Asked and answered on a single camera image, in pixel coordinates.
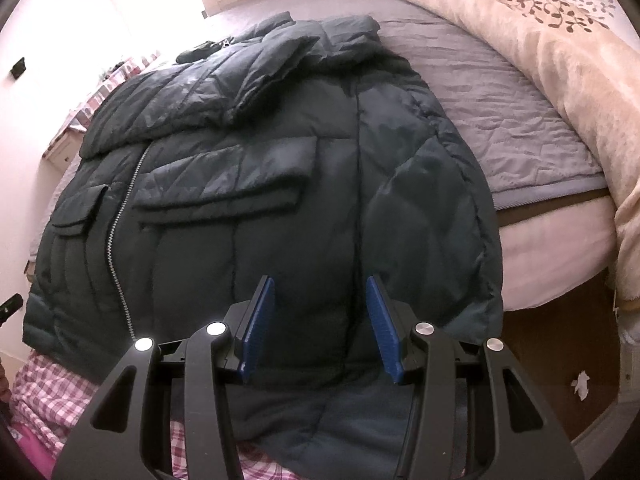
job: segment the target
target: puffer jacket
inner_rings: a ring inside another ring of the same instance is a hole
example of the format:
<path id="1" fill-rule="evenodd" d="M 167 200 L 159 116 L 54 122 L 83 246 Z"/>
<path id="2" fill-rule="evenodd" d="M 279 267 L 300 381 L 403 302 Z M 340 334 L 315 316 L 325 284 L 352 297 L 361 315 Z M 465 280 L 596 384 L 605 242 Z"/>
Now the puffer jacket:
<path id="1" fill-rule="evenodd" d="M 478 163 L 378 28 L 284 13 L 113 92 L 45 229 L 25 343 L 99 382 L 132 339 L 186 338 L 268 274 L 236 437 L 312 478 L 390 478 L 410 403 L 380 375 L 366 277 L 479 343 L 501 330 L 502 269 Z M 382 422 L 344 427 L 358 410 Z"/>

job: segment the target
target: black handle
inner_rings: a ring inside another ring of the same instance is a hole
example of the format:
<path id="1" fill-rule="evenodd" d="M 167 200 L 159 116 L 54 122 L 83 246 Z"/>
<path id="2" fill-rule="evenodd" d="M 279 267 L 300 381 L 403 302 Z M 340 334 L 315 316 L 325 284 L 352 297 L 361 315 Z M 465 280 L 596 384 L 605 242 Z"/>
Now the black handle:
<path id="1" fill-rule="evenodd" d="M 0 326 L 4 325 L 13 314 L 18 312 L 23 303 L 22 296 L 14 294 L 0 305 Z"/>
<path id="2" fill-rule="evenodd" d="M 413 383 L 414 402 L 395 480 L 447 480 L 452 469 L 456 378 L 466 380 L 465 480 L 584 480 L 551 407 L 506 345 L 453 340 L 367 280 L 367 308 L 385 370 Z"/>
<path id="3" fill-rule="evenodd" d="M 223 323 L 197 331 L 187 343 L 184 365 L 184 437 L 191 480 L 242 480 L 226 387 L 214 356 L 229 341 Z"/>

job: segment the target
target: black gripper frame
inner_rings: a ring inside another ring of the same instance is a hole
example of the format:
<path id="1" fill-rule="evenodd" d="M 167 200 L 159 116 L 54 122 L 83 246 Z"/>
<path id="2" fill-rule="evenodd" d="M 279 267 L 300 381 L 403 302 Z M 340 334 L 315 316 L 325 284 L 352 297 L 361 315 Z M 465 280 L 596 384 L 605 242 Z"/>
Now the black gripper frame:
<path id="1" fill-rule="evenodd" d="M 371 293 L 378 300 L 370 300 Z M 584 480 L 554 412 L 502 341 L 460 343 L 431 324 L 419 333 L 411 306 L 391 300 L 380 278 L 372 276 L 367 281 L 370 314 L 381 304 L 397 335 L 394 359 L 401 372 L 394 380 L 415 385 L 395 480 L 451 478 L 456 378 L 466 379 L 468 391 L 463 479 Z M 376 332 L 381 352 L 383 337 Z"/>
<path id="2" fill-rule="evenodd" d="M 225 385 L 248 380 L 254 314 L 273 303 L 274 283 L 264 276 L 250 301 L 229 308 L 224 332 L 217 323 L 171 343 L 138 340 L 80 417 L 52 480 L 174 480 L 170 399 L 172 381 L 182 378 L 190 480 L 242 480 Z"/>

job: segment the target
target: metal zipper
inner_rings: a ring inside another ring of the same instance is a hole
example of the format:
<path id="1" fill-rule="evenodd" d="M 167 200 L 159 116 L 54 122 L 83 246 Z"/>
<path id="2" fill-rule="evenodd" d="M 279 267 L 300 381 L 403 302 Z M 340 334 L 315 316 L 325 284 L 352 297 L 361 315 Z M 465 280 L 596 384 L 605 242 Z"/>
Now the metal zipper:
<path id="1" fill-rule="evenodd" d="M 129 335 L 136 341 L 136 332 L 133 330 L 133 322 L 131 321 L 131 313 L 129 312 L 129 306 L 127 305 L 127 300 L 124 297 L 124 292 L 122 291 L 122 286 L 120 285 L 120 280 L 118 279 L 118 275 L 116 273 L 116 268 L 113 265 L 113 237 L 116 232 L 116 228 L 118 227 L 118 222 L 120 222 L 120 218 L 122 213 L 124 212 L 124 208 L 127 206 L 127 202 L 129 201 L 129 197 L 131 196 L 131 192 L 133 191 L 133 187 L 136 184 L 136 179 L 138 178 L 138 173 L 140 172 L 140 166 L 145 160 L 146 154 L 151 148 L 151 144 L 146 147 L 146 150 L 140 156 L 140 160 L 136 166 L 136 170 L 133 172 L 133 176 L 131 177 L 131 181 L 129 182 L 129 187 L 127 188 L 127 193 L 124 196 L 124 200 L 122 201 L 122 205 L 118 210 L 118 214 L 116 215 L 113 224 L 111 225 L 111 229 L 109 231 L 109 237 L 107 238 L 107 262 L 109 263 L 109 270 L 111 273 L 111 277 L 113 278 L 113 283 L 115 283 L 116 288 L 118 289 L 118 295 L 120 297 L 120 303 L 122 304 L 122 309 L 124 310 L 124 315 L 127 319 L 127 328 L 129 329 Z"/>

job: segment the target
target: plaid blanket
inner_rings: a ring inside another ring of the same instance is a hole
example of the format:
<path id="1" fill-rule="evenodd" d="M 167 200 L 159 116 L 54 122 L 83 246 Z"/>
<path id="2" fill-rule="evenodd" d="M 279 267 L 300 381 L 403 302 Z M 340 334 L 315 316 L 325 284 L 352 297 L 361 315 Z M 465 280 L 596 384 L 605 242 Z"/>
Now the plaid blanket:
<path id="1" fill-rule="evenodd" d="M 36 435 L 54 458 L 60 454 L 98 387 L 44 355 L 32 352 L 15 378 L 11 399 L 14 424 Z M 174 476 L 187 479 L 184 426 L 171 422 Z M 239 444 L 245 480 L 303 480 L 249 444 Z"/>

